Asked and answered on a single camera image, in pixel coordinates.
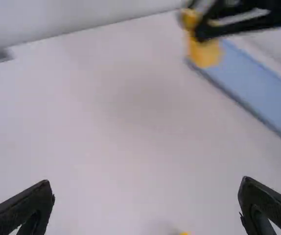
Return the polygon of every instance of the yellow toy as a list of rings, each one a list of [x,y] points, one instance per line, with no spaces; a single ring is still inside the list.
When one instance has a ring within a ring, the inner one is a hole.
[[[199,22],[199,14],[189,8],[183,9],[181,14],[187,39],[188,56],[191,61],[201,68],[218,64],[222,57],[219,40],[211,39],[203,43],[198,42],[194,35],[194,28]]]

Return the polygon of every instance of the blue strip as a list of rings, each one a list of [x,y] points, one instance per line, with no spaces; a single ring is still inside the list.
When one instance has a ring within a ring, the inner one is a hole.
[[[222,62],[202,72],[281,134],[281,77],[236,46],[222,47]]]

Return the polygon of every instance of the blue block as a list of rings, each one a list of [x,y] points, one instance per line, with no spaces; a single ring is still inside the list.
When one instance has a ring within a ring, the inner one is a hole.
[[[222,47],[225,54],[217,66],[190,64],[281,135],[281,77],[233,44],[223,41]]]

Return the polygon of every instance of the white table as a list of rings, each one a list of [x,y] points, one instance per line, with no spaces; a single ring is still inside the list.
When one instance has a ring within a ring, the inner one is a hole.
[[[248,175],[281,193],[281,139],[183,62],[174,13],[11,48],[0,202],[41,179],[49,235],[245,234]]]

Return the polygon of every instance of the yellow piece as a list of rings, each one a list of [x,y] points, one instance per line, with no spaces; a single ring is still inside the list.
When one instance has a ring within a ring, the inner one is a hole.
[[[196,40],[193,30],[196,27],[199,18],[200,16],[194,10],[182,10],[182,19],[188,44],[188,55],[191,61],[198,67],[206,68],[217,65],[221,61],[222,50],[217,39],[208,40],[203,43]]]

